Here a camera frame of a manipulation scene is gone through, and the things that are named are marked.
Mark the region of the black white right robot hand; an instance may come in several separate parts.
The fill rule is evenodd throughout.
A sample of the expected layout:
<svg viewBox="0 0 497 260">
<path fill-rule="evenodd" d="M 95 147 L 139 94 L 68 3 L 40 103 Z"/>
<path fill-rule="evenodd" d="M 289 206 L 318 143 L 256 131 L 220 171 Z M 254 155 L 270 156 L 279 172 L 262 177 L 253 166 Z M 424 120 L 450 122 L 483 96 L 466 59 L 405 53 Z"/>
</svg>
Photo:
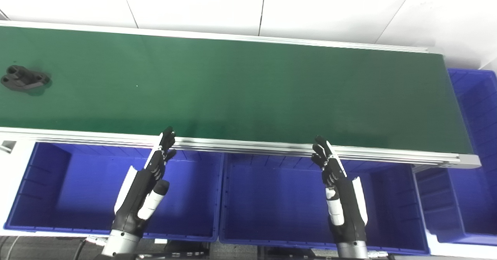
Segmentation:
<svg viewBox="0 0 497 260">
<path fill-rule="evenodd" d="M 347 175 L 336 151 L 322 136 L 316 136 L 312 148 L 312 162 L 321 168 L 329 226 L 335 242 L 366 242 L 368 216 L 360 177 Z"/>
</svg>

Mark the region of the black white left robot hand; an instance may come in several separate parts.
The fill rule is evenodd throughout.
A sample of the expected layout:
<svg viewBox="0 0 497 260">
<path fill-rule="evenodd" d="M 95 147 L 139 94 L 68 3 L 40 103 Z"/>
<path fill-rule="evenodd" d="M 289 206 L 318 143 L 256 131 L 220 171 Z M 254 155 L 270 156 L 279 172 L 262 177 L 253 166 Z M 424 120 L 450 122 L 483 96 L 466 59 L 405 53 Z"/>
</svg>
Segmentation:
<svg viewBox="0 0 497 260">
<path fill-rule="evenodd" d="M 139 217 L 139 211 L 144 207 L 146 198 L 160 189 L 167 193 L 169 182 L 163 180 L 165 166 L 176 155 L 172 149 L 176 133 L 172 126 L 160 133 L 159 140 L 154 145 L 149 159 L 142 170 L 135 175 L 130 189 L 117 210 L 111 229 L 122 231 L 138 237 L 143 237 L 149 223 L 148 218 Z"/>
</svg>

